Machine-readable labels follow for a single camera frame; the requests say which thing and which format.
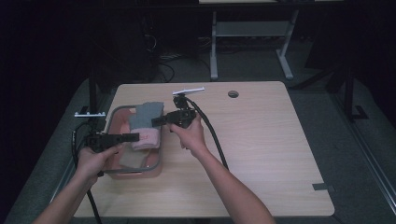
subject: forearm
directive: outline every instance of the forearm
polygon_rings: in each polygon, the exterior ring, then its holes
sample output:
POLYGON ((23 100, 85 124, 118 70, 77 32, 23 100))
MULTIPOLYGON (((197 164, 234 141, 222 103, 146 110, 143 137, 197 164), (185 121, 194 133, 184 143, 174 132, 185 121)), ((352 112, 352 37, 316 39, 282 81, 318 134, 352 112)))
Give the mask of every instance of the forearm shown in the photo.
POLYGON ((275 223, 264 203, 208 150, 197 158, 235 223, 275 223))
POLYGON ((34 223, 68 223, 89 188, 87 181, 74 176, 34 223))

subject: gray towel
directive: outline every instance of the gray towel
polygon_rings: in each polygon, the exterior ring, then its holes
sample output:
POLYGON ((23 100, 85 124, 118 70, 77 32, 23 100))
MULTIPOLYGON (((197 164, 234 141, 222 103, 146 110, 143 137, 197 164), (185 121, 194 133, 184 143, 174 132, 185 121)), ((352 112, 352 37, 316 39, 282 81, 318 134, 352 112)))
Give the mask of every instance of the gray towel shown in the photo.
POLYGON ((152 128, 151 120, 163 115, 163 102, 148 102, 136 106, 136 113, 129 117, 130 129, 152 128))

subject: pink towel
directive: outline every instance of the pink towel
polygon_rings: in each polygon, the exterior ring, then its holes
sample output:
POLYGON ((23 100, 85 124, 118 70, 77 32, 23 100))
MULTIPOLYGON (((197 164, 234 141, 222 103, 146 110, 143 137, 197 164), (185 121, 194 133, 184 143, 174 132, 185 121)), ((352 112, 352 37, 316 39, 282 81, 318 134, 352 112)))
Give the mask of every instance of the pink towel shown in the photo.
POLYGON ((139 128, 131 130, 131 133, 139 133, 140 140, 132 142, 134 150, 158 148, 160 147, 161 134, 156 128, 139 128))

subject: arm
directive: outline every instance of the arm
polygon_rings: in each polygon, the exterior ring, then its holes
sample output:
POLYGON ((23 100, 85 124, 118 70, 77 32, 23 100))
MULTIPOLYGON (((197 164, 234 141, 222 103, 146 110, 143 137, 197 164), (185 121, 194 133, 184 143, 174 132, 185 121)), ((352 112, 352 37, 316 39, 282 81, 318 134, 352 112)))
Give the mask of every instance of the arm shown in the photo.
POLYGON ((169 128, 178 135, 181 146, 190 149, 191 154, 204 166, 235 223, 275 223, 265 204, 210 153, 199 116, 188 129, 175 124, 169 124, 169 128))
POLYGON ((68 223, 87 191, 96 183, 97 174, 106 160, 119 150, 119 147, 111 147, 96 154, 89 147, 84 147, 79 152, 76 173, 34 223, 68 223))

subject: floor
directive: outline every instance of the floor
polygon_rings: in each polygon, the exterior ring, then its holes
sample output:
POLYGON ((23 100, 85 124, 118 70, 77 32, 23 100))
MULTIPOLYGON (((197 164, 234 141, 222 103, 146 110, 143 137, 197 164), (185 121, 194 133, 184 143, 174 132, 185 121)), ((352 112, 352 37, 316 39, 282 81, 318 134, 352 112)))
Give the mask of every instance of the floor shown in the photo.
MULTIPOLYGON (((235 45, 224 40, 219 47, 218 82, 231 81, 282 81, 287 87, 294 86, 319 72, 304 68, 312 43, 293 41, 287 54, 293 80, 283 77, 276 58, 275 49, 282 39, 250 39, 235 45)), ((175 56, 160 65, 161 72, 154 82, 206 82, 210 81, 208 70, 209 54, 202 45, 198 57, 177 57, 178 52, 169 49, 164 59, 175 56)), ((340 102, 343 89, 336 94, 325 91, 329 77, 298 91, 290 91, 296 113, 302 123, 306 138, 327 185, 332 187, 330 195, 335 207, 332 217, 277 217, 277 223, 396 223, 394 211, 390 208, 382 189, 364 157, 362 145, 368 146, 380 164, 389 182, 396 184, 396 131, 375 105, 370 92, 355 81, 354 104, 361 105, 369 119, 350 123, 343 114, 340 102), (364 138, 359 140, 356 130, 364 138)), ((99 102, 108 109, 114 92, 99 93, 99 102)), ((57 130, 49 140, 39 163, 20 198, 11 210, 6 223, 31 222, 48 204, 58 184, 67 179, 64 167, 70 165, 68 151, 69 134, 78 124, 70 114, 89 102, 87 82, 81 84, 57 130)), ((103 218, 104 223, 197 223, 194 219, 174 218, 103 218)), ((73 218, 72 223, 95 223, 94 218, 73 218)), ((232 223, 229 218, 215 218, 210 223, 232 223)))

